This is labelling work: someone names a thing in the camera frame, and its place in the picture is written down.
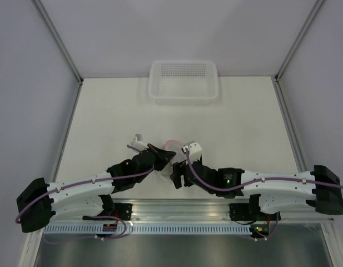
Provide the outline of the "white mesh laundry bag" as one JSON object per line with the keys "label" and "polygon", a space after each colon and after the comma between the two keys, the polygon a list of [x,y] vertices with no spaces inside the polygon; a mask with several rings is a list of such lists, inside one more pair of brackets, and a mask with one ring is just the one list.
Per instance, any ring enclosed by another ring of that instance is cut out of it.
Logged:
{"label": "white mesh laundry bag", "polygon": [[182,148],[184,147],[184,143],[181,143],[177,140],[168,140],[163,146],[163,150],[166,151],[173,151],[176,155],[173,159],[166,165],[166,167],[158,173],[158,176],[168,184],[172,184],[172,180],[170,179],[170,175],[172,174],[172,165],[177,162],[183,162],[186,160],[185,154],[182,152]]}

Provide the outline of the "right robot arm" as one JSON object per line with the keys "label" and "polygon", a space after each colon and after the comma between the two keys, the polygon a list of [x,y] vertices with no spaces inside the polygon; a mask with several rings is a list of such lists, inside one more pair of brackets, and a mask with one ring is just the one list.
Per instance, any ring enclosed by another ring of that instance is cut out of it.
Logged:
{"label": "right robot arm", "polygon": [[233,167],[212,169],[201,160],[173,164],[170,179],[175,188],[196,185],[225,199],[248,198],[247,213],[259,220],[287,210],[314,208],[320,214],[343,215],[343,186],[329,168],[294,174],[266,174]]}

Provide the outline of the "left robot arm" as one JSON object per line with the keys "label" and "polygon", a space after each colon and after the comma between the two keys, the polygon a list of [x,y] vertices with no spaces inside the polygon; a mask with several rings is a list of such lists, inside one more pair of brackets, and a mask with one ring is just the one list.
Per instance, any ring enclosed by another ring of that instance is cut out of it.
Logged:
{"label": "left robot arm", "polygon": [[153,171],[162,171],[176,156],[174,151],[151,144],[137,152],[88,178],[70,182],[34,179],[16,199],[16,224],[23,233],[32,233],[56,220],[111,220],[116,209],[112,194],[134,188]]}

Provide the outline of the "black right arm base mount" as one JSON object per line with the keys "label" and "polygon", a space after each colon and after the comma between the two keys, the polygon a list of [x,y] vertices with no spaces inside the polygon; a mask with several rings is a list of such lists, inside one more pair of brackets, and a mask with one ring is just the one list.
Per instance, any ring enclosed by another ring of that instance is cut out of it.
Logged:
{"label": "black right arm base mount", "polygon": [[258,221],[275,221],[276,214],[266,214],[259,207],[252,206],[248,203],[229,204],[229,217],[231,221],[252,224]]}

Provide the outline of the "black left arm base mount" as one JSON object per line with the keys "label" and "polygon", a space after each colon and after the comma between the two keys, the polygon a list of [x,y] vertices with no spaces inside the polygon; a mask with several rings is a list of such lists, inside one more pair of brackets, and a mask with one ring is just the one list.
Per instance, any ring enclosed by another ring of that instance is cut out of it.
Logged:
{"label": "black left arm base mount", "polygon": [[107,212],[107,216],[114,216],[123,221],[130,221],[133,205],[131,203],[115,203],[114,208]]}

